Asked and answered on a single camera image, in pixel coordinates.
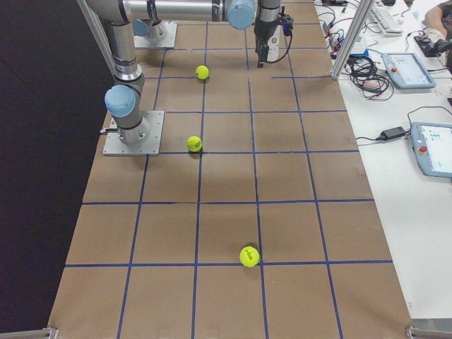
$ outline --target tennis ball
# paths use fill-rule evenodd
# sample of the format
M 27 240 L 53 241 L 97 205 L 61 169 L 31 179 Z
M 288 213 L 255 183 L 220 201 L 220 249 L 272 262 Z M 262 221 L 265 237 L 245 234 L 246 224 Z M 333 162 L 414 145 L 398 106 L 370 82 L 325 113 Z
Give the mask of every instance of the tennis ball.
M 203 141 L 198 136 L 191 136 L 186 140 L 186 146 L 190 152 L 198 152 L 203 147 Z
M 207 79 L 207 77 L 209 76 L 209 69 L 207 68 L 207 66 L 200 65 L 196 68 L 196 75 L 198 76 L 198 79 Z
M 244 247 L 239 257 L 242 265 L 246 267 L 254 267 L 260 259 L 259 252 L 252 246 Z

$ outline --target metal mounting plate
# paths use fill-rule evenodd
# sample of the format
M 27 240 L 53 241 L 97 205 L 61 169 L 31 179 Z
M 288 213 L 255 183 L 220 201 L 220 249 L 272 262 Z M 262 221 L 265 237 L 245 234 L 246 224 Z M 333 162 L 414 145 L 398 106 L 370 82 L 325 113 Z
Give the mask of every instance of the metal mounting plate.
M 167 22 L 164 21 L 163 24 L 167 28 L 166 36 L 154 43 L 145 39 L 144 37 L 135 36 L 135 48 L 136 49 L 164 49 L 164 48 L 174 48 L 176 43 L 176 32 L 177 32 L 177 23 L 175 22 Z
M 165 111 L 143 111 L 143 118 L 150 125 L 150 132 L 146 139 L 134 145 L 126 145 L 121 141 L 117 133 L 108 133 L 104 146 L 104 155 L 111 157 L 130 155 L 158 155 L 160 152 L 160 141 L 162 140 L 163 121 Z M 117 128 L 112 119 L 110 128 Z

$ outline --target black background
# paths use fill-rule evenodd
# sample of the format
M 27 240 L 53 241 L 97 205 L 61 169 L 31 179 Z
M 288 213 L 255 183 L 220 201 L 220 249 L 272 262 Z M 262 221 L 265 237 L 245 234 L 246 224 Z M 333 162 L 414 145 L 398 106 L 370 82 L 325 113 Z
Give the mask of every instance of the black background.
M 0 1 L 0 333 L 47 326 L 111 85 L 76 1 Z

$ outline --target person's arm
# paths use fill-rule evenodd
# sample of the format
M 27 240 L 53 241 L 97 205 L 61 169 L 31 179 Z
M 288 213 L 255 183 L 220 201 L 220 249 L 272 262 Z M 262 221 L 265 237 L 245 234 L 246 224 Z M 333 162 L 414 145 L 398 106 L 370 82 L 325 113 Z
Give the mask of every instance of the person's arm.
M 424 24 L 428 28 L 434 28 L 435 30 L 438 30 L 439 32 L 441 32 L 441 34 L 447 37 L 447 30 L 443 26 L 443 23 L 441 21 L 442 18 L 443 11 L 438 6 L 436 6 L 427 12 L 427 14 L 425 15 Z

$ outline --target white table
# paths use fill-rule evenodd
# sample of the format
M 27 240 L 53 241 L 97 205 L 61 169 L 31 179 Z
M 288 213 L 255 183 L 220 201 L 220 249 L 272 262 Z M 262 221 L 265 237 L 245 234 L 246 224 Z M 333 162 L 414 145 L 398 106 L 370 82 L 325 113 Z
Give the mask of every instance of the white table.
M 405 3 L 398 0 L 391 13 L 406 9 Z M 335 8 L 336 21 L 349 18 L 354 12 L 352 6 L 344 13 L 341 10 Z M 343 21 L 334 30 L 346 30 L 350 22 Z M 377 42 L 370 48 L 379 52 L 404 52 L 406 35 L 420 29 L 410 12 L 405 13 L 403 28 L 405 34 L 398 38 L 367 32 L 367 43 Z M 428 69 L 441 68 L 436 58 L 424 58 L 412 36 L 408 39 L 408 52 L 418 53 Z M 372 52 L 371 57 L 378 62 L 378 54 Z M 376 138 L 384 129 L 397 126 L 409 129 L 407 113 L 420 106 L 452 110 L 447 101 L 452 97 L 450 73 L 432 75 L 437 83 L 434 89 L 412 94 L 395 90 L 386 102 L 365 100 L 348 77 L 341 76 L 340 89 L 356 137 Z M 452 116 L 442 109 L 421 109 L 411 117 L 413 121 L 452 124 Z M 420 172 L 410 137 L 373 145 L 365 140 L 358 143 L 411 318 L 452 319 L 451 180 L 427 177 Z

